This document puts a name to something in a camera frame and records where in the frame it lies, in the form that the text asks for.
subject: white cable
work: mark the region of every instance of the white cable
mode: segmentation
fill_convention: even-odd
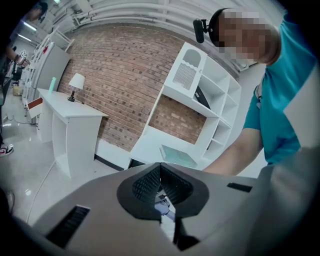
[[[32,200],[32,203],[31,203],[31,207],[30,207],[30,210],[29,210],[28,216],[26,217],[26,223],[28,223],[28,221],[29,221],[29,216],[30,216],[30,213],[31,213],[32,207],[34,206],[34,202],[35,202],[35,200],[36,200],[36,197],[37,197],[37,195],[38,195],[38,193],[39,193],[39,191],[40,191],[40,189],[41,189],[41,187],[42,187],[43,183],[45,182],[46,178],[48,177],[48,175],[49,175],[49,173],[50,173],[50,171],[51,171],[52,167],[54,167],[54,164],[55,164],[55,163],[56,163],[56,160],[54,160],[54,161],[53,161],[53,163],[51,164],[51,167],[49,168],[48,172],[46,173],[46,175],[45,175],[45,177],[44,177],[43,181],[41,182],[41,184],[40,184],[40,186],[39,186],[38,190],[36,191],[36,193],[35,193],[35,195],[34,195],[34,198],[33,198],[33,200]]]

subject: lamp base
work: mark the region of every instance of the lamp base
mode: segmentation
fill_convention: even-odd
[[[71,96],[67,98],[68,101],[70,101],[70,102],[75,102],[75,97],[74,97],[74,95],[75,95],[75,91],[73,90]]]

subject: pipe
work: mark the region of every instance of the pipe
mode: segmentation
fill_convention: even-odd
[[[143,15],[143,16],[156,17],[156,18],[165,18],[166,20],[170,20],[170,21],[182,24],[188,28],[191,28],[192,30],[194,29],[194,26],[191,22],[187,23],[185,20],[173,17],[169,14],[163,14],[163,13],[158,13],[158,12],[138,12],[138,11],[132,11],[132,10],[101,14],[101,15],[97,15],[95,17],[84,19],[84,20],[80,21],[80,23],[82,25],[84,25],[90,21],[101,20],[104,18],[110,18],[110,17],[114,17],[114,16],[126,16],[126,15]]]
[[[185,10],[174,8],[170,5],[162,5],[162,4],[155,4],[155,3],[121,3],[121,4],[111,5],[107,7],[102,7],[96,10],[91,10],[88,13],[82,13],[82,14],[76,15],[76,17],[80,19],[89,15],[93,15],[101,12],[107,12],[107,11],[116,10],[116,9],[127,9],[127,8],[147,8],[147,9],[157,9],[162,11],[170,11],[170,12],[191,18],[192,20],[201,18],[201,15],[193,14]]]
[[[112,21],[112,20],[144,20],[144,21],[149,21],[149,22],[156,22],[156,23],[160,23],[160,24],[164,24],[170,27],[173,27],[175,29],[184,31],[185,33],[191,34],[193,37],[195,37],[195,33],[187,30],[183,27],[180,27],[178,25],[174,25],[171,23],[168,23],[166,21],[163,20],[159,20],[159,19],[154,19],[154,18],[147,18],[147,17],[136,17],[136,16],[118,16],[118,17],[108,17],[108,18],[101,18],[101,19],[95,19],[95,20],[90,20],[88,22],[85,23],[85,25],[90,24],[90,23],[94,23],[94,22],[101,22],[101,21]],[[204,40],[207,44],[212,44],[211,41],[209,41],[208,39]]]
[[[58,10],[56,10],[55,13],[53,13],[53,15],[55,17],[59,16],[60,13],[63,13],[64,11],[66,11],[69,7],[75,6],[77,4],[77,2],[75,0],[72,0],[66,4],[64,4],[63,6],[60,6]]]

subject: teal shirt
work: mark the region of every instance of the teal shirt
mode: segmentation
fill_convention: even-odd
[[[268,164],[276,164],[300,148],[284,109],[304,85],[317,61],[299,26],[288,14],[284,15],[279,31],[280,57],[273,65],[266,67],[260,108],[253,93],[243,126],[261,131],[264,157]]]

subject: ceiling light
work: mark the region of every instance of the ceiling light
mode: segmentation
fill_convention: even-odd
[[[25,37],[25,36],[23,36],[23,35],[18,34],[18,36],[19,36],[19,37],[21,37],[21,38],[23,38],[23,39],[25,39],[25,40],[28,40],[28,41],[30,41],[30,42],[31,42],[31,40],[30,40],[29,38],[26,38],[26,37]]]
[[[26,25],[28,28],[32,29],[33,31],[37,31],[37,29],[31,25],[29,25],[28,23],[26,22],[23,22],[24,25]]]

